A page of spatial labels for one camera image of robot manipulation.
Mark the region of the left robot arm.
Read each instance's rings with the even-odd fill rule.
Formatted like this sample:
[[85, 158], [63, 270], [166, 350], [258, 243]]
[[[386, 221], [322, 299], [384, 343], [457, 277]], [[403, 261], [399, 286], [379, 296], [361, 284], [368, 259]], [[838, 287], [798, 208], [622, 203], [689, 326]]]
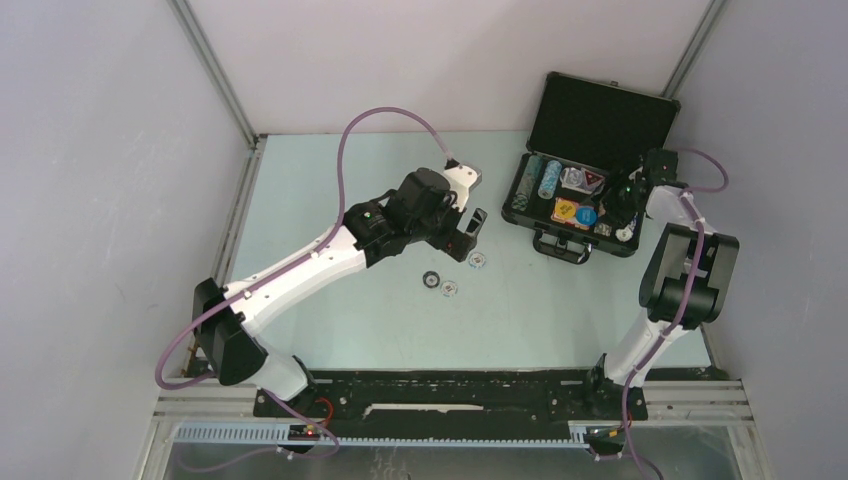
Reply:
[[465, 230], [458, 224], [481, 174], [449, 161], [436, 172], [420, 168], [382, 196], [350, 207], [339, 225], [276, 264], [225, 286], [208, 278], [194, 289], [193, 313], [204, 316], [193, 334], [210, 376], [222, 386], [253, 384], [277, 397], [292, 416], [316, 403], [303, 363], [261, 340], [285, 310], [345, 276], [425, 242], [457, 262], [467, 259], [487, 214], [476, 209]]

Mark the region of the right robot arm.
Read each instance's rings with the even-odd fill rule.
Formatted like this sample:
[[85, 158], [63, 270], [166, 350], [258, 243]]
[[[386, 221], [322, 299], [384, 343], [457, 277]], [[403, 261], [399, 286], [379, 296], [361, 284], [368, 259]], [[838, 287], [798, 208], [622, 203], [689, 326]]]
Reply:
[[639, 317], [585, 380], [581, 402], [596, 418], [616, 411], [674, 341], [715, 321], [724, 306], [740, 243], [708, 224], [697, 187], [677, 178], [678, 161], [673, 150], [652, 149], [602, 197], [615, 220], [642, 212], [664, 229], [640, 282]]

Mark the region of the red black triangle marker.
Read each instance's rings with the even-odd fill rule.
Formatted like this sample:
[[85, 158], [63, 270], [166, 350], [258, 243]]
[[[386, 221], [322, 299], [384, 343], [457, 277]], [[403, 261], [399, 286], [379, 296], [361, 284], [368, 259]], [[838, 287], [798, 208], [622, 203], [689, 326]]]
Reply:
[[604, 184], [606, 180], [606, 177], [604, 175], [601, 175], [597, 172], [588, 169], [583, 169], [582, 173], [582, 189], [588, 194], [593, 194]]

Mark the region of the clear round dealer button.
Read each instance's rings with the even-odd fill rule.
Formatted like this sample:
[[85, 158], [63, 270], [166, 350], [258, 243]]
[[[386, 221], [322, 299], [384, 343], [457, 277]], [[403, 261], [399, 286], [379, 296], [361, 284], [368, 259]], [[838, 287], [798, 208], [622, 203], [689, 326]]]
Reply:
[[587, 193], [585, 173], [582, 169], [565, 167], [560, 175], [560, 183], [564, 189]]

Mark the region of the red playing card deck box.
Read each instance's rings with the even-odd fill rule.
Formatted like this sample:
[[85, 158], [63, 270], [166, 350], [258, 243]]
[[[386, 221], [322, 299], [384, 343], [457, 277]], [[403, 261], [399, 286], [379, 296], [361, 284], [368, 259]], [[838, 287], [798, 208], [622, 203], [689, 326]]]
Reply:
[[580, 205], [576, 201], [557, 197], [551, 213], [551, 220], [582, 231], [588, 231], [596, 224], [598, 214], [591, 206]]

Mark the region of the yellow round button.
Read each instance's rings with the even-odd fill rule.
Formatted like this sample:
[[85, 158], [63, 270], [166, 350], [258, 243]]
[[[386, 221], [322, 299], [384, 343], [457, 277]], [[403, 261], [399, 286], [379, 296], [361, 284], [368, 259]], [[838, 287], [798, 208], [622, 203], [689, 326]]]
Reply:
[[572, 218], [575, 217], [577, 212], [578, 205], [571, 200], [564, 198], [557, 198], [554, 209], [552, 211], [551, 218], [559, 223], [568, 223]]

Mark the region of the blue round button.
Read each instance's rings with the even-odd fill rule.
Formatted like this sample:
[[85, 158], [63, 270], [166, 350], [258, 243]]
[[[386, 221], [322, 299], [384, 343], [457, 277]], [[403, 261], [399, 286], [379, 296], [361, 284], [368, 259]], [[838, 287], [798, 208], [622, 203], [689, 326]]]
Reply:
[[598, 214], [593, 207], [580, 206], [575, 214], [575, 221], [583, 227], [591, 227], [598, 220]]

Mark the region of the light blue ten chip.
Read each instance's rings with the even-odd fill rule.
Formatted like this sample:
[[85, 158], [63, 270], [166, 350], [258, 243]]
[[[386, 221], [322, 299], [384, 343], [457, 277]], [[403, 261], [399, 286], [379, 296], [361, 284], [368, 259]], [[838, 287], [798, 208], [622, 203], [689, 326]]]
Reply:
[[472, 252], [468, 256], [468, 264], [474, 269], [480, 269], [487, 263], [487, 257], [479, 251]]
[[440, 291], [445, 297], [453, 297], [458, 292], [458, 285], [454, 281], [446, 280], [441, 284]]

